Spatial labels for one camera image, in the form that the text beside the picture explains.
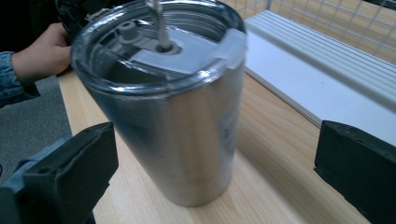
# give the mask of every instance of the floor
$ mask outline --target floor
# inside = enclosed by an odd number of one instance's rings
[[[40,97],[0,109],[0,185],[12,175],[18,161],[71,133],[58,78],[36,85]]]

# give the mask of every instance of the wooden table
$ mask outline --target wooden table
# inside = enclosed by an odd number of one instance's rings
[[[106,117],[74,72],[60,77],[73,134]],[[157,190],[117,135],[120,168],[94,209],[97,223],[368,223],[313,170],[319,128],[245,78],[233,178],[212,203],[180,207]]]

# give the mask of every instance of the stainless steel tumbler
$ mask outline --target stainless steel tumbler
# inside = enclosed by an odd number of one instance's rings
[[[163,195],[196,206],[232,176],[245,27],[217,1],[161,7],[168,42],[137,0],[79,33],[72,66]]]

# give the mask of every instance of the wire mesh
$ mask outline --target wire mesh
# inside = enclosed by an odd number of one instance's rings
[[[247,19],[265,9],[396,64],[395,0],[223,0]]]

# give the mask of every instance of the denim sleeve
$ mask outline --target denim sleeve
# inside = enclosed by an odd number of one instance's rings
[[[36,98],[40,94],[35,84],[21,86],[11,64],[13,52],[0,52],[0,108]]]

